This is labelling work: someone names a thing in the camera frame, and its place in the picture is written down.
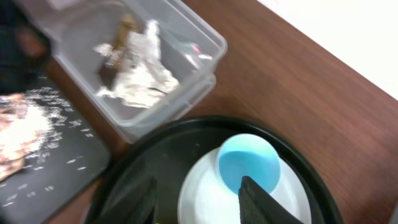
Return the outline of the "brown wrapper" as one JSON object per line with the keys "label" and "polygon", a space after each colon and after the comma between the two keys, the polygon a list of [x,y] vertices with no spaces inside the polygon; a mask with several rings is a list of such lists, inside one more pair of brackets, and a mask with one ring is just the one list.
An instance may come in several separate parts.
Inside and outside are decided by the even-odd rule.
{"label": "brown wrapper", "polygon": [[114,80],[119,73],[129,33],[140,33],[140,31],[140,24],[135,20],[134,16],[130,14],[122,16],[118,33],[111,44],[110,52],[104,56],[103,63],[98,70],[98,75],[107,89],[111,90],[113,88]]}

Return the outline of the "blue cup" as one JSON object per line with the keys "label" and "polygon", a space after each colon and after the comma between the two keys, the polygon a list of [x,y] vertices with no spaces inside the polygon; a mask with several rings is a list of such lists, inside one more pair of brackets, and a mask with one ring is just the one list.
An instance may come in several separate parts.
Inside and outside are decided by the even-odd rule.
{"label": "blue cup", "polygon": [[244,176],[271,193],[281,176],[279,155],[264,138],[237,134],[222,143],[217,155],[218,173],[225,186],[238,194]]}

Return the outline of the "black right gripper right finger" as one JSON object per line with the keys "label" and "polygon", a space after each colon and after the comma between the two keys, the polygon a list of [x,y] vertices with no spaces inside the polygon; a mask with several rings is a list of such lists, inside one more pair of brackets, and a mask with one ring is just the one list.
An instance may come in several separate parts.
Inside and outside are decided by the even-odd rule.
{"label": "black right gripper right finger", "polygon": [[241,224],[303,224],[249,176],[242,178],[238,198]]}

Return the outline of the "food scraps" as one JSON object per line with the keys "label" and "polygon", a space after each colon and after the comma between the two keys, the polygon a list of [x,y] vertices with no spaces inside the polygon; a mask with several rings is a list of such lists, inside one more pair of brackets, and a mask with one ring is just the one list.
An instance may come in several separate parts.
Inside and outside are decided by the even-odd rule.
{"label": "food scraps", "polygon": [[2,101],[1,183],[19,172],[53,131],[45,107],[25,95]]}

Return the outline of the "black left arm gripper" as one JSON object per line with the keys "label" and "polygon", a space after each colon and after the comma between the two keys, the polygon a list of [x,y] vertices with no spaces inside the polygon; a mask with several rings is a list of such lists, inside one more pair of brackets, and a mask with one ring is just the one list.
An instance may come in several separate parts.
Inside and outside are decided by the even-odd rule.
{"label": "black left arm gripper", "polygon": [[1,93],[35,85],[51,58],[50,39],[15,1],[1,1]]}

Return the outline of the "white round plate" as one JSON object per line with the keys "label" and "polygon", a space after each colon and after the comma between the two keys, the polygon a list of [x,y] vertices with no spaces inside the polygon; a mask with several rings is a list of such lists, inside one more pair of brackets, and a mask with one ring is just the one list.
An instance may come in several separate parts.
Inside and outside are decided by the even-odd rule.
{"label": "white round plate", "polygon": [[[221,180],[217,155],[217,148],[206,153],[187,174],[178,198],[179,224],[240,224],[239,199]],[[315,219],[304,186],[286,162],[279,162],[282,173],[271,197],[302,223],[311,224]]]}

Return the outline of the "white paper napkin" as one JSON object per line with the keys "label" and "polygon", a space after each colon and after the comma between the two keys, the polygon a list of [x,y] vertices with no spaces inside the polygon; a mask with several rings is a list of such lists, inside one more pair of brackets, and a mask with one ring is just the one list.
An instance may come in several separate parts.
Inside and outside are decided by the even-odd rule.
{"label": "white paper napkin", "polygon": [[[103,84],[98,97],[119,98],[123,105],[150,108],[179,86],[172,72],[161,63],[159,23],[146,22],[142,33],[130,32],[121,67],[111,90]],[[93,50],[102,56],[110,52],[110,44],[99,44]]]}

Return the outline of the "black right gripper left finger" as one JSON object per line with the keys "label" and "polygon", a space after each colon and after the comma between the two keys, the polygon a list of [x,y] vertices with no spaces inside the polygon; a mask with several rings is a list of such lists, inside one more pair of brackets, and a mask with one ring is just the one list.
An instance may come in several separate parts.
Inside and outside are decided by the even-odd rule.
{"label": "black right gripper left finger", "polygon": [[155,224],[157,181],[148,177],[92,224]]}

